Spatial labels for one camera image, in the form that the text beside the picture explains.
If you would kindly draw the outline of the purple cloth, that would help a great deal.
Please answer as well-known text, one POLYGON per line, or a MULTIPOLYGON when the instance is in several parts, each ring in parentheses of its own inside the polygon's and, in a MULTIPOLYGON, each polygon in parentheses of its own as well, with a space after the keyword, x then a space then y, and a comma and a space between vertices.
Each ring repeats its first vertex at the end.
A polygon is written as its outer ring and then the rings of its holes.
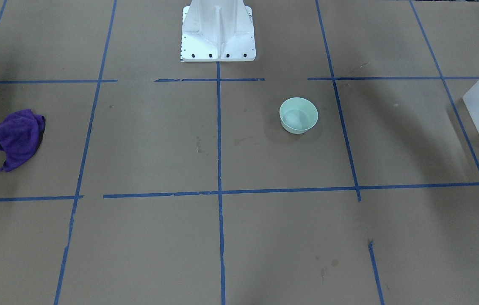
POLYGON ((46 118, 30 109, 7 115, 0 123, 0 151, 6 155, 0 172, 11 172, 35 155, 45 127, 46 118))

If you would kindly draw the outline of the mint green bowl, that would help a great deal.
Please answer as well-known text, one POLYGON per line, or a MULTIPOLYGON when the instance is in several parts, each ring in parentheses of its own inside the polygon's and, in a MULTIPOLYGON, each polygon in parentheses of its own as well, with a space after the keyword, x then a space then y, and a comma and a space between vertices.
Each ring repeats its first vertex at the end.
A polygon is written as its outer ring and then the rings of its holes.
POLYGON ((281 126, 288 133, 304 134, 317 124, 319 112, 311 101, 293 97, 282 102, 279 116, 281 126))

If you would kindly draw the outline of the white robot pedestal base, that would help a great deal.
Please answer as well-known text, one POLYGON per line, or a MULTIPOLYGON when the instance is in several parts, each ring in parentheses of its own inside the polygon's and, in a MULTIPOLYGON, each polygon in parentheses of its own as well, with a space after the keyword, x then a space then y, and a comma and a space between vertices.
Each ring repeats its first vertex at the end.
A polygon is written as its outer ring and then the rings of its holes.
POLYGON ((193 0, 182 17, 182 62, 255 60, 253 13, 243 0, 193 0))

